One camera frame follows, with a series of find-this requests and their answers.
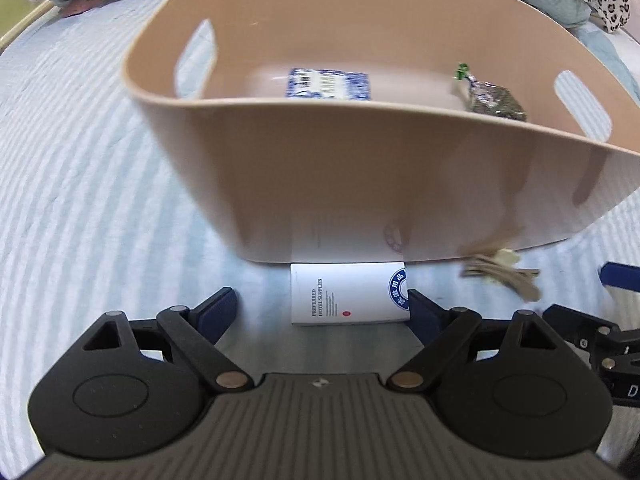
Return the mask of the striped light blue bedsheet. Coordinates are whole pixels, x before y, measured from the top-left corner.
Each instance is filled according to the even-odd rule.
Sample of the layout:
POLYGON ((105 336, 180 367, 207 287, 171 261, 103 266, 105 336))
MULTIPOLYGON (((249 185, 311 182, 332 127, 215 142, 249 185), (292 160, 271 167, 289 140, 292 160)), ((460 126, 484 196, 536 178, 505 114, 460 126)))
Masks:
POLYGON ((239 259, 195 207, 120 80, 164 0, 48 15, 1 57, 1 471, 38 462, 27 402, 102 313, 152 318, 234 288, 219 343, 250 374, 387 375, 419 348, 404 326, 298 327, 290 271, 239 259))

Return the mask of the beige plastic storage basket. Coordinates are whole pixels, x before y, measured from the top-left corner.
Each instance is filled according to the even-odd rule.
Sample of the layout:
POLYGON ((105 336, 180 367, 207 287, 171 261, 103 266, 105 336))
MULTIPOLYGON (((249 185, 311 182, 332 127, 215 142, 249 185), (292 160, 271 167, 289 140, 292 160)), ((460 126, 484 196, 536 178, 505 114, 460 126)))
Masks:
POLYGON ((550 244, 639 186, 639 109, 518 0, 166 0, 127 90, 222 242, 262 263, 451 259, 550 244), (460 63, 526 122, 470 112, 460 63), (369 101, 285 96, 292 68, 369 101))

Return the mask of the blue white patterned box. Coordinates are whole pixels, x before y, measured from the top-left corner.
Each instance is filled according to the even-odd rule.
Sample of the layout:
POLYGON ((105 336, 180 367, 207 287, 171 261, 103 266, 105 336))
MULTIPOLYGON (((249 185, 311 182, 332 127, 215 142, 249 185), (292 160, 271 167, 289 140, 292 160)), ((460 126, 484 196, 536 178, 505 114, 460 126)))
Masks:
POLYGON ((369 101, 371 88, 365 73, 322 68, 292 68, 285 96, 293 99, 369 101))

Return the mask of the white hotel supplies box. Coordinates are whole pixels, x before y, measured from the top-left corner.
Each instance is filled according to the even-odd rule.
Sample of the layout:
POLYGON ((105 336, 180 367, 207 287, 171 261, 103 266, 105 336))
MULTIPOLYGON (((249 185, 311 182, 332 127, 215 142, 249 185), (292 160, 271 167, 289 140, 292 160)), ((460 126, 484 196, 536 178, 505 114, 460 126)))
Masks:
POLYGON ((294 325, 402 323, 410 318, 401 262, 295 263, 291 299, 294 325))

